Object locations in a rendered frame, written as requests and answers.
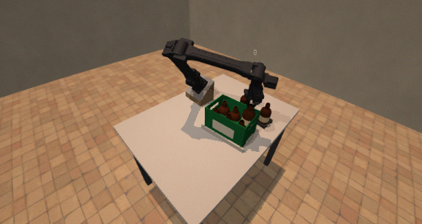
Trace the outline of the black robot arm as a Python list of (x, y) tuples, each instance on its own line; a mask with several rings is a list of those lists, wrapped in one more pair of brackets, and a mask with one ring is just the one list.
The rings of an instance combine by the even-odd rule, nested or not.
[(249, 61), (236, 60), (227, 56), (199, 49), (193, 45), (194, 42), (186, 38), (167, 41), (165, 49), (162, 52), (162, 56), (168, 57), (172, 60), (172, 62), (185, 76), (186, 84), (191, 86), (192, 90), (196, 93), (200, 94), (203, 88), (207, 85), (208, 81), (202, 78), (200, 76), (200, 72), (196, 69), (190, 68), (187, 64), (188, 60), (195, 60), (232, 71), (244, 78), (247, 78), (248, 80), (251, 80), (251, 85), (255, 86), (253, 87), (249, 85), (248, 89), (248, 96), (252, 96), (252, 104), (259, 105), (263, 101), (262, 83), (264, 87), (276, 89), (278, 77), (265, 73), (266, 66), (264, 66), (263, 63), (251, 63)]

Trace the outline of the green plastic crate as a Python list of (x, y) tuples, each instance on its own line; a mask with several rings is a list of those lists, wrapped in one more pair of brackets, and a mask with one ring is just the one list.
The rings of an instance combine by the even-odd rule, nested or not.
[[(215, 106), (216, 108), (219, 108), (222, 105), (223, 101), (227, 101), (227, 106), (229, 107), (230, 111), (233, 111), (233, 108), (237, 106), (238, 112), (241, 114), (241, 118), (242, 118), (243, 111), (247, 108), (246, 104), (243, 104), (242, 102), (239, 102), (227, 96), (227, 97), (221, 98), (220, 100), (217, 100), (212, 106), (214, 106), (217, 102), (219, 102), (219, 104)], [(234, 142), (240, 147), (244, 147), (244, 145), (246, 144), (247, 138), (255, 133), (258, 119), (260, 116), (260, 111), (257, 109), (254, 109), (257, 115), (246, 127), (244, 127), (238, 124), (241, 118), (238, 122), (231, 121), (227, 119), (226, 116), (214, 112), (214, 108), (213, 109), (210, 109), (210, 108), (208, 112), (206, 113), (205, 126), (217, 132), (218, 134), (224, 136), (225, 138)]]

